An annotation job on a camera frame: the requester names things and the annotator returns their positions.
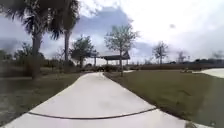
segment green tree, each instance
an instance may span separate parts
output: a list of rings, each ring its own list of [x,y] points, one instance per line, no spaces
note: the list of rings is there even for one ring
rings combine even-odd
[[[63,17],[63,28],[64,28],[64,37],[65,37],[65,45],[64,45],[64,57],[65,57],[65,72],[68,71],[69,67],[69,38],[72,34],[72,29],[74,28],[75,24],[79,20],[79,13],[78,13],[78,1],[72,0],[70,3],[67,2],[66,11],[67,14]]]
[[[12,60],[12,55],[5,50],[0,50],[0,60]]]
[[[24,67],[27,75],[32,75],[32,46],[23,43],[22,49],[14,53],[15,62],[18,66]],[[45,60],[43,53],[38,53],[37,61],[42,64]]]
[[[105,36],[106,46],[120,53],[121,76],[123,76],[122,53],[131,49],[133,41],[137,36],[138,33],[133,31],[131,25],[113,26],[111,32]]]
[[[159,44],[153,48],[153,54],[156,59],[159,59],[159,64],[161,65],[163,59],[168,55],[168,46],[162,41],[159,42]]]
[[[90,36],[78,38],[70,49],[71,58],[79,61],[80,68],[83,66],[85,58],[90,57],[94,50],[94,46],[91,44]]]
[[[64,17],[71,8],[70,3],[76,0],[9,0],[1,1],[2,11],[6,16],[22,21],[26,31],[32,35],[32,78],[35,79],[39,70],[38,51],[45,32],[51,32],[53,39],[63,33]]]

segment sidewalk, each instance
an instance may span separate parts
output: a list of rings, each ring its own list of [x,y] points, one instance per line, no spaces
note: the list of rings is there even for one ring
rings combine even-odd
[[[161,112],[102,73],[91,73],[5,128],[185,128],[186,123]]]

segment grass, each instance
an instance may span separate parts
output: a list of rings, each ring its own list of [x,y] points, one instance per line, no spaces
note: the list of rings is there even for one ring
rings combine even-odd
[[[80,74],[54,74],[35,81],[26,77],[0,79],[0,126],[54,96],[79,76]]]
[[[192,121],[214,81],[224,83],[224,79],[180,71],[135,71],[125,73],[124,77],[119,73],[105,75],[162,111]]]

